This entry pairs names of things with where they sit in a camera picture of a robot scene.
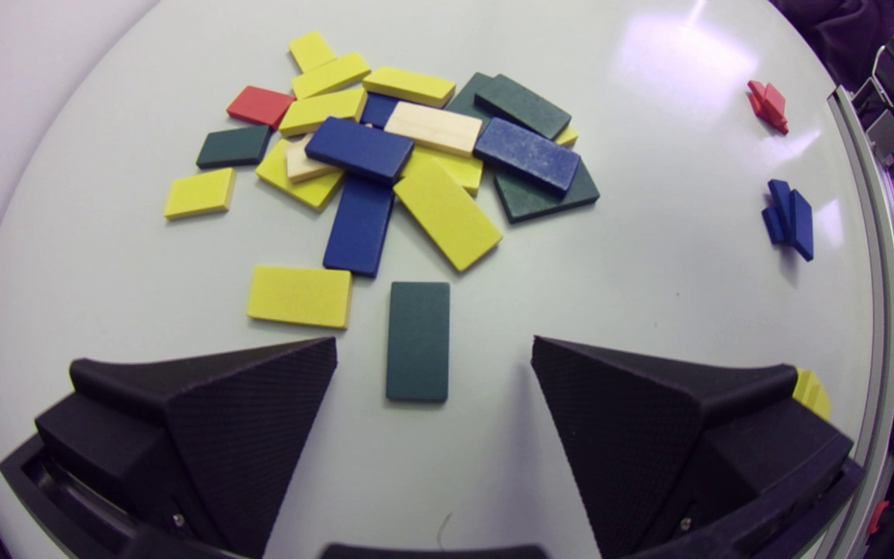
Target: metal frame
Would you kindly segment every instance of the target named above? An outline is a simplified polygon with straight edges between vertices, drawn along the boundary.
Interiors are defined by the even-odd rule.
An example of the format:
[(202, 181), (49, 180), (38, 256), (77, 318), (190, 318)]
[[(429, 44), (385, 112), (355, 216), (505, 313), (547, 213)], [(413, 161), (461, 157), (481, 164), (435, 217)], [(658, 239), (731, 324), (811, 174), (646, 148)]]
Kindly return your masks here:
[(847, 510), (830, 525), (816, 556), (858, 557), (866, 548), (865, 528), (871, 512), (884, 495), (894, 468), (894, 459), (888, 453), (894, 422), (894, 220), (885, 188), (888, 178), (875, 160), (851, 105), (851, 96), (842, 86), (837, 86), (827, 103), (844, 137), (844, 147), (858, 182), (871, 258), (875, 328), (865, 417), (854, 447), (854, 459), (867, 474)]

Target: pile of blocks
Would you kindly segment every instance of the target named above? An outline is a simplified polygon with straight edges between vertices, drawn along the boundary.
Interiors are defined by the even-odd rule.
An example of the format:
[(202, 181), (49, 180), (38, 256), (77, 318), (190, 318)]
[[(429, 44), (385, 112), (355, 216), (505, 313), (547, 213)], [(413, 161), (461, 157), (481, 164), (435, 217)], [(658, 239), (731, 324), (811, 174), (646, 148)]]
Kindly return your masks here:
[(768, 181), (774, 205), (761, 212), (773, 245), (790, 245), (806, 262), (813, 259), (813, 207), (784, 180)]

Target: dark green block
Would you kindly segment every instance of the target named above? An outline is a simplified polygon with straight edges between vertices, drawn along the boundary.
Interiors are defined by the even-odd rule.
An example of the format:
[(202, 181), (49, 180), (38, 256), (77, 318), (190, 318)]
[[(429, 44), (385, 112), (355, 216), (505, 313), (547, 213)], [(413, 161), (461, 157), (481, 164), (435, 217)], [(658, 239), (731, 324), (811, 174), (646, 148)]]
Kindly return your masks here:
[(461, 89), (461, 92), (454, 95), (454, 99), (451, 99), (451, 102), (447, 103), (444, 109), (450, 110), (451, 113), (467, 114), (467, 116), (480, 118), (482, 127), (485, 127), (489, 120), (492, 120), (492, 113), (482, 109), (481, 106), (475, 105), (475, 92), (478, 92), (478, 89), (482, 89), (482, 86), (490, 81), (492, 81), (492, 77), (482, 74), (481, 71), (476, 71), (475, 75), (468, 79), (464, 89)]
[(386, 397), (447, 400), (450, 283), (391, 284)]
[(475, 105), (550, 139), (571, 121), (560, 107), (502, 74), (475, 92)]
[(510, 223), (594, 204), (599, 199), (599, 190), (584, 162), (578, 163), (578, 170), (564, 198), (558, 198), (510, 173), (496, 174), (496, 190)]
[(271, 127), (242, 127), (236, 130), (210, 132), (202, 144), (196, 165), (199, 169), (217, 169), (235, 165), (256, 165), (264, 158), (271, 139)]

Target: dark fabric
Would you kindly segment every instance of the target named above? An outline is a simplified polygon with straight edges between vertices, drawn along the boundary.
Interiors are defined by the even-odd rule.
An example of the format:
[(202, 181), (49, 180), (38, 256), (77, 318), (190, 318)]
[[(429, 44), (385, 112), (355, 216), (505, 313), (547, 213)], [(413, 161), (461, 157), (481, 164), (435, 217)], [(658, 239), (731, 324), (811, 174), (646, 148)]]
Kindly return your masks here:
[(894, 0), (771, 0), (835, 82), (857, 91), (894, 35)]

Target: table surface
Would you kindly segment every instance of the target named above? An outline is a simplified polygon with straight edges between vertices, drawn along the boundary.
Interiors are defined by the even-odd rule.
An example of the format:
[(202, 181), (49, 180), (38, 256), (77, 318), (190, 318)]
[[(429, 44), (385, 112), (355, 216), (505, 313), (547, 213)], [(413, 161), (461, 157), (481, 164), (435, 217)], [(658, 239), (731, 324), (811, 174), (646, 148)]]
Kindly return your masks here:
[[(288, 89), (290, 39), (467, 82), (505, 73), (573, 116), (602, 198), (510, 226), (490, 182), (496, 251), (458, 275), (400, 204), (350, 328), (252, 321), (255, 265), (319, 268), (322, 214), (237, 175), (230, 212), (166, 223), (172, 180), (248, 84)], [(749, 78), (788, 100), (791, 133), (753, 116)], [(860, 432), (874, 334), (865, 220), (833, 83), (764, 1), (162, 2), (54, 121), (0, 229), (0, 460), (71, 390), (87, 356), (149, 361), (336, 335), (340, 364), (267, 548), (327, 542), (460, 549), (526, 542), (598, 557), (529, 366), (532, 336), (723, 366), (815, 369), (831, 421)], [(816, 259), (773, 248), (767, 180), (813, 205)], [(394, 280), (450, 282), (450, 397), (384, 399)], [(0, 475), (16, 557), (61, 556)]]

